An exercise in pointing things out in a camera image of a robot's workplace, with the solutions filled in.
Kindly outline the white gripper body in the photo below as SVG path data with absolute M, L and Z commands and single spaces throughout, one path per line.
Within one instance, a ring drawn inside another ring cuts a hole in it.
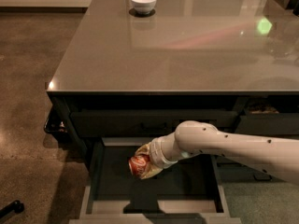
M 149 143 L 149 157 L 152 164 L 160 169 L 167 169 L 178 161 L 171 161 L 167 155 L 173 151 L 174 137 L 162 136 Z

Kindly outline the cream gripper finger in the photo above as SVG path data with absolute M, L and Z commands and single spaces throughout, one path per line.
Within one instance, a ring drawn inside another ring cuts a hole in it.
M 136 152 L 136 156 L 140 155 L 149 155 L 150 154 L 150 143 L 147 143 L 145 145 L 142 145 Z
M 156 167 L 156 166 L 147 166 L 142 172 L 140 172 L 137 176 L 140 179 L 148 179 L 151 177 L 156 176 L 162 171 L 161 168 Z

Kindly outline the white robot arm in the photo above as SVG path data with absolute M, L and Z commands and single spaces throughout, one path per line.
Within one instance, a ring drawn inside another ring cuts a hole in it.
M 223 156 L 278 179 L 299 184 L 299 141 L 224 133 L 215 126 L 184 121 L 173 133 L 153 139 L 135 154 L 148 155 L 143 179 L 159 174 L 180 160 L 200 154 Z

